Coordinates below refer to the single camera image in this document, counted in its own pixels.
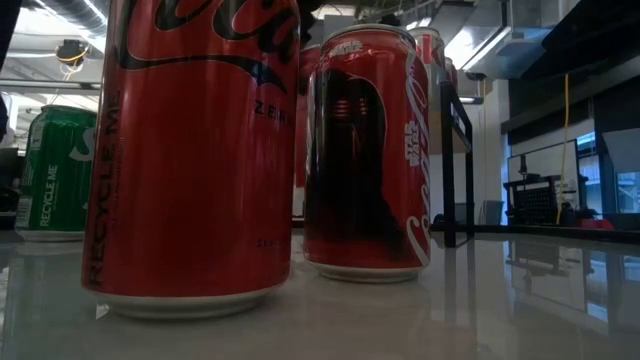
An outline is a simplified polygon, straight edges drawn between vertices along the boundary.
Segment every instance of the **sprite can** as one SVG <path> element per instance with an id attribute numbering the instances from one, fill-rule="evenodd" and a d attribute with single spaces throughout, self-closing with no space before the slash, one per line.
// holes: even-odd
<path id="1" fill-rule="evenodd" d="M 25 240 L 82 240 L 96 113 L 42 107 L 29 127 L 16 232 Z"/>

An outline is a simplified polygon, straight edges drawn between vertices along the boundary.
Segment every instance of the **white wall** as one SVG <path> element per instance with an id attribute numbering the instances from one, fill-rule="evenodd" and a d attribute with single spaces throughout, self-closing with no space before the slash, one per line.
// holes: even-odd
<path id="1" fill-rule="evenodd" d="M 473 127 L 473 171 L 475 220 L 484 200 L 506 201 L 502 183 L 508 181 L 507 158 L 509 150 L 506 136 L 500 133 L 500 124 L 509 119 L 509 84 L 506 80 L 493 82 L 493 90 L 482 105 L 465 105 Z M 431 220 L 443 213 L 442 155 L 432 155 L 431 162 Z M 466 202 L 464 154 L 454 155 L 455 202 Z M 503 223 L 506 223 L 503 207 Z"/>
<path id="2" fill-rule="evenodd" d="M 567 129 L 567 141 L 578 138 L 579 136 L 586 135 L 594 129 L 593 119 L 585 119 L 577 124 L 572 124 Z M 564 142 L 564 128 L 554 130 L 523 141 L 521 143 L 511 146 L 511 156 L 516 156 L 524 153 L 528 153 L 534 150 L 539 150 L 547 146 L 556 145 Z"/>

